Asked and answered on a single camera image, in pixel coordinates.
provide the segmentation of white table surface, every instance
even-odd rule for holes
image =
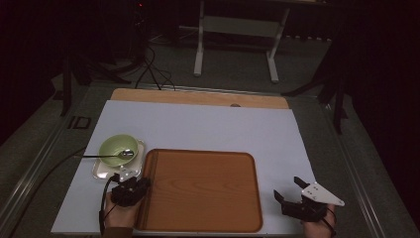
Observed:
[[[290,109],[203,106],[149,102],[107,101],[87,146],[96,155],[101,143],[116,134],[131,134],[151,149],[246,152],[256,161],[262,204],[262,229],[257,233],[168,233],[149,235],[270,236],[302,233],[299,221],[281,214],[273,197],[279,191],[299,201],[298,176],[315,181]],[[52,227],[52,233],[98,234],[98,211],[106,180],[94,178],[95,159],[82,160]]]

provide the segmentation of plastic bowl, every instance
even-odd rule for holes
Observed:
[[[131,157],[118,156],[124,150],[132,150],[134,155]],[[119,167],[130,162],[139,152],[139,143],[136,138],[130,135],[115,135],[104,141],[99,148],[98,156],[116,156],[109,158],[100,158],[101,162],[109,167]]]

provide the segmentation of table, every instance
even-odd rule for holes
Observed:
[[[279,22],[208,16],[204,12],[204,0],[201,0],[200,19],[198,23],[198,47],[197,55],[195,58],[194,75],[201,75],[204,56],[203,36],[204,32],[206,31],[274,38],[272,48],[266,53],[266,59],[271,81],[278,82],[274,56],[277,51],[278,44],[280,43],[281,35],[283,33],[289,11],[289,8],[285,8],[283,10],[282,17]]]
[[[315,179],[293,113],[287,108],[284,98],[273,96],[117,89],[102,111],[85,154],[96,153],[109,136],[128,132],[145,140],[147,151],[153,148],[246,151],[256,161],[262,229],[256,233],[193,235],[255,237],[301,233],[299,221],[283,216],[280,204],[272,195],[276,189],[286,199],[299,200],[300,190],[293,176],[307,181]],[[130,113],[115,118],[127,110]],[[105,180],[92,176],[93,164],[94,160],[81,161],[52,233],[99,233],[97,214]],[[191,235],[190,232],[136,232]]]

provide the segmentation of spoon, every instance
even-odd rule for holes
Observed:
[[[126,149],[122,152],[120,152],[120,154],[116,155],[116,156],[80,156],[80,158],[109,158],[109,157],[120,157],[123,159],[126,158],[130,158],[134,156],[134,151],[130,150],[130,149]]]

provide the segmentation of gray floor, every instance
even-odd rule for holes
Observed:
[[[171,73],[171,81],[177,90],[233,90],[280,95],[281,91],[309,81],[329,47],[328,42],[283,40],[275,57],[281,82],[273,84],[269,80],[264,52],[260,51],[265,42],[253,41],[250,51],[238,49],[232,39],[227,44],[220,36],[208,37],[211,41],[206,42],[200,77],[192,73],[196,52],[194,35],[182,39],[177,47],[151,43],[156,52],[154,66]],[[152,58],[151,51],[148,51],[148,56]],[[112,91],[117,87],[134,87],[143,70],[123,75],[133,81],[131,85],[116,84],[100,77],[96,77],[89,87],[74,82],[73,106],[67,117],[59,117],[60,101],[49,100],[0,148],[0,191],[3,194],[0,201],[5,204],[1,218],[9,218],[9,222],[1,221],[2,232],[10,231],[17,224],[16,220],[22,212],[18,208],[29,204],[14,237],[61,236],[50,234],[50,231],[78,159],[70,158],[60,165],[42,183],[33,198],[29,190],[14,189],[19,184],[36,187],[56,163],[85,147]],[[155,73],[163,82],[162,76]],[[60,76],[53,81],[60,88]],[[152,82],[147,73],[141,87],[156,89]],[[343,135],[339,136],[332,127],[329,106],[316,101],[319,89],[311,89],[287,100],[296,116],[315,177],[346,202],[345,207],[337,210],[338,237],[420,237],[353,110],[352,98],[346,97],[345,110],[349,118],[343,119]],[[92,124],[85,130],[67,128],[72,116],[89,117]],[[27,170],[39,172],[31,178],[27,176]],[[16,198],[12,196],[14,191],[23,196],[18,197],[21,202],[16,209],[11,207],[16,199],[9,200],[10,197]]]

